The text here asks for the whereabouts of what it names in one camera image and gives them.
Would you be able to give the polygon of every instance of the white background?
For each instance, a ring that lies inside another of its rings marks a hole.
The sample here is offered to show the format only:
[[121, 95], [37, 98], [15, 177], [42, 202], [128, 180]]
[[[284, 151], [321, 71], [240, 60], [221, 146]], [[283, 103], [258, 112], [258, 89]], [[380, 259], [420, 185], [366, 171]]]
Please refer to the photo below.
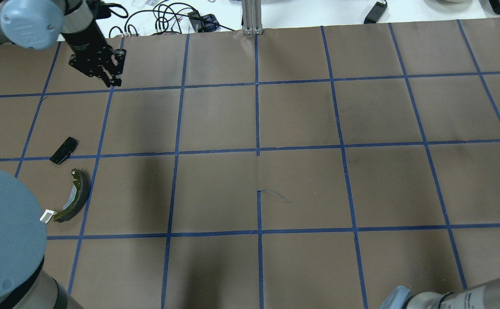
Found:
[[[145, 0], [106, 0], [119, 3], [131, 14], [142, 9], [152, 9]], [[201, 15], [212, 13], [218, 22], [232, 29], [241, 29], [242, 5], [236, 0], [169, 0], [166, 3], [185, 2], [199, 10]], [[362, 24], [376, 0], [262, 0], [262, 23], [267, 28], [311, 27]], [[388, 0], [388, 8], [380, 23], [406, 21], [475, 19], [496, 17], [488, 0], [464, 0], [461, 3], [446, 0]], [[142, 12], [130, 20], [140, 35], [151, 35], [155, 18], [152, 12]], [[97, 23], [108, 35], [113, 26], [124, 28], [124, 19], [112, 16]], [[189, 22], [183, 18], [182, 31], [189, 32]]]

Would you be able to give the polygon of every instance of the table surface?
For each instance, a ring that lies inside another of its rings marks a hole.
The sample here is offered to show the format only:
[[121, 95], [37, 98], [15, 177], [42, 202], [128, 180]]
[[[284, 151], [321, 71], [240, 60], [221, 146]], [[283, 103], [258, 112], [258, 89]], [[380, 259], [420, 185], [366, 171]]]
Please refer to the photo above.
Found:
[[[145, 0], [106, 0], [106, 2], [122, 4], [130, 14], [152, 8], [145, 4]], [[235, 30], [242, 28], [240, 1], [183, 0], [183, 2], [197, 8], [201, 15], [214, 14], [222, 25]], [[375, 2], [376, 0], [262, 0], [262, 23], [265, 29], [362, 24]], [[493, 12], [488, 0], [464, 0], [461, 3], [446, 0], [389, 0], [388, 8], [379, 22], [402, 23], [499, 16]], [[187, 18], [184, 19], [181, 23], [182, 32], [193, 32], [189, 29]], [[154, 21], [151, 12], [142, 12], [134, 16], [130, 24], [136, 27], [140, 35], [151, 35], [155, 33]], [[98, 21], [105, 36], [113, 26], [124, 28], [124, 23], [124, 19], [116, 16]]]

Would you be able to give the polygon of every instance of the green brake shoe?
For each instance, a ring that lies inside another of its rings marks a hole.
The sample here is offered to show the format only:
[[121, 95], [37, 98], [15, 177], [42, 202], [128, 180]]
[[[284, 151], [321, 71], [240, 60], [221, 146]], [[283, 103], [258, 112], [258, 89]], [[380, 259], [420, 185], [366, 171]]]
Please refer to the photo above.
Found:
[[89, 180], [81, 171], [73, 168], [73, 189], [69, 196], [69, 201], [63, 206], [63, 210], [53, 216], [53, 221], [64, 222], [73, 219], [73, 217], [84, 207], [89, 196]]

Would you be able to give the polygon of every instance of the light blue cap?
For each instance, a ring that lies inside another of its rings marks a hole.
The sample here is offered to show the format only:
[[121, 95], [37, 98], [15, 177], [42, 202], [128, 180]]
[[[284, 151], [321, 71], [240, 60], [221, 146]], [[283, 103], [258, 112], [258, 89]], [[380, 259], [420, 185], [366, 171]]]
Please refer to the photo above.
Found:
[[402, 309], [404, 303], [410, 297], [410, 293], [411, 291], [404, 286], [397, 286], [383, 301], [379, 309]]
[[36, 198], [0, 170], [0, 297], [25, 282], [44, 258], [47, 233]]
[[63, 29], [63, 12], [51, 0], [8, 0], [0, 27], [8, 39], [25, 48], [51, 47]]

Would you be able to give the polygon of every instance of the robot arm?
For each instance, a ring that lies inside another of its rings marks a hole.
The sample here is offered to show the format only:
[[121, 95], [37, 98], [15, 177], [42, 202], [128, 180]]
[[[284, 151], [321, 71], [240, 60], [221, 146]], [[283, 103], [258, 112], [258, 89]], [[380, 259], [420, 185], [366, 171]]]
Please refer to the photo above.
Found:
[[107, 87], [120, 86], [126, 50], [105, 41], [95, 22], [102, 8], [108, 10], [101, 0], [0, 0], [0, 44], [46, 49], [61, 33], [74, 52], [69, 65]]

